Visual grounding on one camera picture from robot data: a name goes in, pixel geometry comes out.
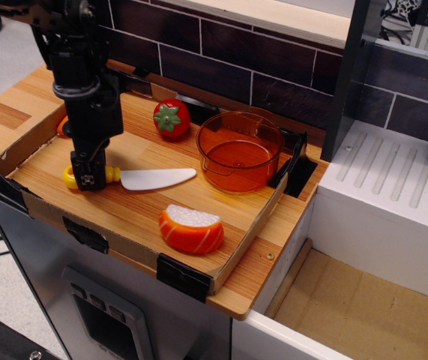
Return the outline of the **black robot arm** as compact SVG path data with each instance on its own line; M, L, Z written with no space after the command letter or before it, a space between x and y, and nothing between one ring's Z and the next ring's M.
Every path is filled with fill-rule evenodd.
M52 91L64 101L70 161L77 187L106 187L106 147L122 134L118 79L106 66L108 44L97 36L94 5L89 1L0 1L0 17L30 25Z

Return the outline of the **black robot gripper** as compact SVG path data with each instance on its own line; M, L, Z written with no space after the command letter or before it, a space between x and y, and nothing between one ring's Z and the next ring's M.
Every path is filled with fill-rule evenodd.
M92 72L64 67L52 72L52 90L64 101L70 123L76 185L81 191L103 190L107 185L104 148L124 131L118 78L107 67Z

